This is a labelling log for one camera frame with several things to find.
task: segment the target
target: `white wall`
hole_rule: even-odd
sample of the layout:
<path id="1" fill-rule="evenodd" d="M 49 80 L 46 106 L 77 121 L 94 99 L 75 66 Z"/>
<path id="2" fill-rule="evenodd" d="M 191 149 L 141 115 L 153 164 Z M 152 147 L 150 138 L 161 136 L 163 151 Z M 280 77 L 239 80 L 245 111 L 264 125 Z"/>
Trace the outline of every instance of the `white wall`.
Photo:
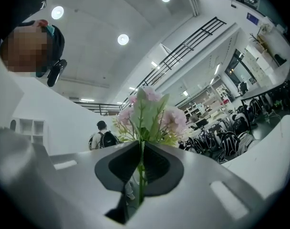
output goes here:
<path id="1" fill-rule="evenodd" d="M 0 59 L 0 127 L 9 127 L 12 114 L 23 91 L 10 78 L 8 70 Z"/>
<path id="2" fill-rule="evenodd" d="M 71 102 L 35 78 L 11 75 L 24 91 L 13 117 L 46 121 L 49 155 L 88 151 L 89 137 L 97 132 L 97 122 L 104 120 L 111 127 L 110 117 L 102 117 Z"/>
<path id="3" fill-rule="evenodd" d="M 199 0 L 199 4 L 201 6 L 201 13 L 205 15 L 218 16 L 218 18 L 226 21 L 227 23 L 236 22 L 239 27 L 242 28 L 245 33 L 245 37 L 243 39 L 239 39 L 241 44 L 238 45 L 238 47 L 240 47 L 239 50 L 241 52 L 243 51 L 241 50 L 241 47 L 245 48 L 249 41 L 249 34 L 253 33 L 256 35 L 258 33 L 260 22 L 257 26 L 249 21 L 247 19 L 247 13 L 251 13 L 259 20 L 262 20 L 263 16 L 242 3 L 234 0 Z M 290 46 L 283 35 L 276 28 L 272 29 L 269 34 L 264 35 L 264 38 L 273 54 L 278 53 L 282 58 L 290 58 Z"/>

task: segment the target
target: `white shelf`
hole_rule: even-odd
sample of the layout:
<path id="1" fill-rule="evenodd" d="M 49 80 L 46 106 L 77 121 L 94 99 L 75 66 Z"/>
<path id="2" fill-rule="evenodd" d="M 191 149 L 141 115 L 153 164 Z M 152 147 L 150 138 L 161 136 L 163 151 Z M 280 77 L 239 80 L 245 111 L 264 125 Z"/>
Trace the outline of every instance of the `white shelf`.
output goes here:
<path id="1" fill-rule="evenodd" d="M 43 145 L 48 152 L 48 128 L 44 120 L 18 119 L 15 132 L 24 135 L 33 144 Z"/>
<path id="2" fill-rule="evenodd" d="M 33 135 L 32 136 L 32 143 L 43 145 L 43 136 L 41 136 L 41 135 Z"/>
<path id="3" fill-rule="evenodd" d="M 43 135 L 43 130 L 44 130 L 44 121 L 38 121 L 34 120 L 33 121 L 33 134 L 34 135 Z"/>
<path id="4" fill-rule="evenodd" d="M 32 134 L 32 120 L 20 119 L 20 132 L 23 135 Z"/>

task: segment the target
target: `man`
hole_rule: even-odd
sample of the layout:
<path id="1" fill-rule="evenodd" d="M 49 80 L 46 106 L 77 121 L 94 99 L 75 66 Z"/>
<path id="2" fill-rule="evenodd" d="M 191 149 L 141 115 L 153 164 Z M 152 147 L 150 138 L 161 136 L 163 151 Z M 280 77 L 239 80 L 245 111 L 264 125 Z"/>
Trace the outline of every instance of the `man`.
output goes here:
<path id="1" fill-rule="evenodd" d="M 93 149 L 99 149 L 100 148 L 100 139 L 101 139 L 101 134 L 105 134 L 107 132 L 107 124 L 101 120 L 97 123 L 97 127 L 99 132 L 91 136 L 92 139 L 92 144 L 90 145 L 90 150 Z"/>
<path id="2" fill-rule="evenodd" d="M 100 140 L 101 140 L 101 136 L 104 135 L 108 130 L 107 130 L 107 124 L 101 120 L 97 123 L 97 127 L 99 132 L 92 135 L 90 137 L 90 141 L 88 143 L 89 145 L 89 149 L 93 150 L 93 149 L 99 149 L 101 146 Z M 126 190 L 126 195 L 128 198 L 130 198 L 131 200 L 134 200 L 135 197 L 133 195 L 133 190 L 130 184 L 130 181 L 126 183 L 125 185 L 125 190 Z"/>
<path id="3" fill-rule="evenodd" d="M 0 38 L 0 57 L 9 71 L 42 77 L 60 60 L 64 44 L 61 31 L 48 21 L 25 22 Z"/>

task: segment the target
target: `white ceiling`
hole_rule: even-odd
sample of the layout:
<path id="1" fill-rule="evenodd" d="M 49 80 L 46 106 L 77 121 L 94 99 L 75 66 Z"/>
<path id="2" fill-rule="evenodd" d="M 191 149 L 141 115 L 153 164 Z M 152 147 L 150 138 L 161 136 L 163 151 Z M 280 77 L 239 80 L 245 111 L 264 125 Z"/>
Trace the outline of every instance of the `white ceiling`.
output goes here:
<path id="1" fill-rule="evenodd" d="M 219 63 L 228 62 L 234 53 L 237 32 L 224 41 L 218 48 L 205 57 L 200 63 L 195 65 L 188 73 L 167 88 L 163 94 L 170 94 L 169 105 L 176 105 L 187 99 L 188 96 L 194 96 L 203 88 L 207 87 L 211 80 L 224 72 L 228 63 L 220 65 L 218 72 L 214 75 Z"/>
<path id="2" fill-rule="evenodd" d="M 185 5 L 186 0 L 171 0 L 169 3 L 161 0 L 47 0 L 46 8 L 28 20 L 46 19 L 63 33 L 65 48 L 62 58 L 68 65 L 62 78 L 111 88 L 118 77 L 114 73 L 118 71 L 117 62 L 129 54 L 128 44 L 142 43 L 140 39 L 144 34 L 185 10 Z M 51 18 L 55 6 L 64 8 L 64 15 L 59 20 Z M 130 38 L 126 46 L 117 43 L 121 34 Z M 84 97 L 80 88 L 76 87 L 71 94 Z M 86 97 L 104 102 L 108 92 L 105 95 L 101 97 L 94 91 L 92 96 Z"/>

